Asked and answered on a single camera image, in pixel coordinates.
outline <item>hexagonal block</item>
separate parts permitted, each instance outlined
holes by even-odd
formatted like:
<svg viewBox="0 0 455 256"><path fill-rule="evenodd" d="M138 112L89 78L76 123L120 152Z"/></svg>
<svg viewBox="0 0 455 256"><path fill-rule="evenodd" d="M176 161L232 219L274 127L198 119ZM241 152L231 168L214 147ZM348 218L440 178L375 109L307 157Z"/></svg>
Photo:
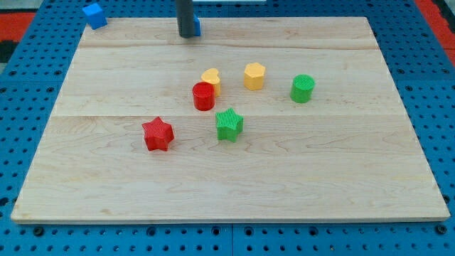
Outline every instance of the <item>hexagonal block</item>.
<svg viewBox="0 0 455 256"><path fill-rule="evenodd" d="M248 90L261 90L264 86L265 67L259 63L249 63L245 67L243 84Z"/></svg>

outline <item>toy block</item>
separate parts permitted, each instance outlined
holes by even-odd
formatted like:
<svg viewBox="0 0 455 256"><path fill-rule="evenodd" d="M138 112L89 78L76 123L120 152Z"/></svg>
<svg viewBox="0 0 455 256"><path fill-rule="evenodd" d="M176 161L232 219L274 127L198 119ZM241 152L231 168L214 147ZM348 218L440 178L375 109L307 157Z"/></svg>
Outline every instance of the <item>toy block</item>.
<svg viewBox="0 0 455 256"><path fill-rule="evenodd" d="M194 14L194 36L200 36L200 21L199 18Z"/></svg>
<svg viewBox="0 0 455 256"><path fill-rule="evenodd" d="M211 110L215 106L215 91L208 82L198 82L193 86L194 107L200 111Z"/></svg>
<svg viewBox="0 0 455 256"><path fill-rule="evenodd" d="M82 11L93 30L107 25L106 16L99 4L90 4L89 6L82 8Z"/></svg>
<svg viewBox="0 0 455 256"><path fill-rule="evenodd" d="M220 72L218 69L211 68L209 70L206 70L200 77L202 81L213 85L213 89L215 90L215 97L218 97L221 94L221 80L218 77L219 73Z"/></svg>
<svg viewBox="0 0 455 256"><path fill-rule="evenodd" d="M250 63L245 67L243 84L248 90L261 90L264 86L265 67L259 63Z"/></svg>
<svg viewBox="0 0 455 256"><path fill-rule="evenodd" d="M160 149L168 151L168 144L173 140L172 126L161 120L160 117L151 122L142 124L144 140L149 151Z"/></svg>
<svg viewBox="0 0 455 256"><path fill-rule="evenodd" d="M314 79L309 75L297 75L292 81L291 99L297 103L305 103L311 99Z"/></svg>
<svg viewBox="0 0 455 256"><path fill-rule="evenodd" d="M233 108L215 114L218 139L237 140L237 135L243 131L243 117L235 113Z"/></svg>

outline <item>blue block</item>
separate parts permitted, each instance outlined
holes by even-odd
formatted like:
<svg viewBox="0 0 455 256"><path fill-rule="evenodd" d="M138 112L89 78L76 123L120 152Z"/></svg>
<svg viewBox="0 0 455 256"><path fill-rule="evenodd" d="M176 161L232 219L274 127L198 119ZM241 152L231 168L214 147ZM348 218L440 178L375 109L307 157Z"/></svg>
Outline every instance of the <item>blue block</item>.
<svg viewBox="0 0 455 256"><path fill-rule="evenodd" d="M98 5L97 3L90 4L89 6L82 8L82 11L87 17L87 21L92 27L92 29L95 30L97 28L107 25L106 16L102 12L100 5Z"/></svg>
<svg viewBox="0 0 455 256"><path fill-rule="evenodd" d="M194 36L200 36L200 21L199 18L194 14Z"/></svg>

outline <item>yellow hexagon block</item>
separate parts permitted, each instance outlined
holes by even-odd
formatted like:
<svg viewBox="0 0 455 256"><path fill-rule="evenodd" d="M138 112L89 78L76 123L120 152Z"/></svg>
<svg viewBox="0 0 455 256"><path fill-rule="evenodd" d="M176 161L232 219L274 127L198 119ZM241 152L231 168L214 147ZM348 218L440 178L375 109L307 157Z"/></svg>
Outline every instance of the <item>yellow hexagon block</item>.
<svg viewBox="0 0 455 256"><path fill-rule="evenodd" d="M218 77L219 73L220 72L218 69L211 68L206 70L200 77L202 81L213 85L213 89L215 90L215 97L218 97L221 94L221 80Z"/></svg>
<svg viewBox="0 0 455 256"><path fill-rule="evenodd" d="M250 63L245 67L243 84L248 90L261 90L264 86L265 67L259 63Z"/></svg>

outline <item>red surface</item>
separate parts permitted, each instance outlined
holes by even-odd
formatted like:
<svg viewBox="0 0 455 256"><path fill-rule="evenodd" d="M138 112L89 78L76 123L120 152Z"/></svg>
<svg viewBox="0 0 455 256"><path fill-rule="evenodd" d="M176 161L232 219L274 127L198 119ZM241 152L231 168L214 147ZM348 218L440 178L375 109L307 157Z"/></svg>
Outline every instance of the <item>red surface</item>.
<svg viewBox="0 0 455 256"><path fill-rule="evenodd" d="M35 17L35 13L0 14L0 41L19 42Z"/></svg>
<svg viewBox="0 0 455 256"><path fill-rule="evenodd" d="M446 51L450 61L455 65L455 34L450 31L446 19L441 16L439 7L432 0L415 0L422 15L432 28L434 35L438 38L442 48Z"/></svg>
<svg viewBox="0 0 455 256"><path fill-rule="evenodd" d="M151 122L142 124L144 128L144 140L149 151L160 149L168 151L168 144L173 140L172 126L161 120L160 117Z"/></svg>
<svg viewBox="0 0 455 256"><path fill-rule="evenodd" d="M211 110L215 106L215 90L208 82L198 82L193 86L194 107L200 111Z"/></svg>

